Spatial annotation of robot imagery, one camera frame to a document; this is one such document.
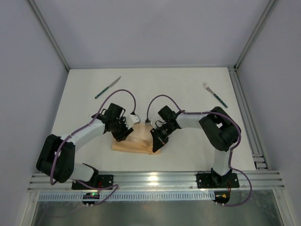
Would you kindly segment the beige cloth napkin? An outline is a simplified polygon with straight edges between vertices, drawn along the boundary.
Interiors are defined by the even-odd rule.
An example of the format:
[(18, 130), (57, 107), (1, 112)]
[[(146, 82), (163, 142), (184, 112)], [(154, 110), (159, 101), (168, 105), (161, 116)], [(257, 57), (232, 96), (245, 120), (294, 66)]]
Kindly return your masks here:
[(134, 130), (124, 141), (113, 141), (111, 149), (113, 151), (127, 152), (127, 153), (142, 153), (149, 155), (160, 154), (159, 149), (155, 153), (153, 149), (153, 138), (151, 130), (154, 127), (147, 124), (136, 124), (132, 127)]

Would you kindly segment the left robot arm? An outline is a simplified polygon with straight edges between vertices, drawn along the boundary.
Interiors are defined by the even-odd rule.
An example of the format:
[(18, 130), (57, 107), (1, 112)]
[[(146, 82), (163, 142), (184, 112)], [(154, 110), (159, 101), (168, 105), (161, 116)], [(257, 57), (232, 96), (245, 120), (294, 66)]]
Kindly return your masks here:
[(111, 103), (108, 109), (92, 116), (92, 120), (71, 134), (49, 135), (42, 147), (36, 169), (50, 177), (50, 183), (64, 183), (68, 179), (90, 182), (98, 170), (75, 162), (76, 152), (91, 140), (110, 132), (117, 142), (124, 141), (140, 122), (135, 113), (124, 116), (125, 109)]

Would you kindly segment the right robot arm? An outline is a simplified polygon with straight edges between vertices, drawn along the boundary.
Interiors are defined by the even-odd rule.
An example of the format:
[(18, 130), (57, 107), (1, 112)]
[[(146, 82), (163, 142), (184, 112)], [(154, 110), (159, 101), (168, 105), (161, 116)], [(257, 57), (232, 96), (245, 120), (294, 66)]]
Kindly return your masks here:
[(230, 183), (232, 168), (231, 152), (241, 141), (241, 129), (220, 107), (209, 112), (174, 112), (164, 106), (159, 112), (163, 124), (150, 131), (155, 153), (169, 141), (169, 136), (177, 129), (202, 129), (210, 144), (214, 147), (214, 165), (210, 171), (209, 183), (214, 187), (227, 186)]

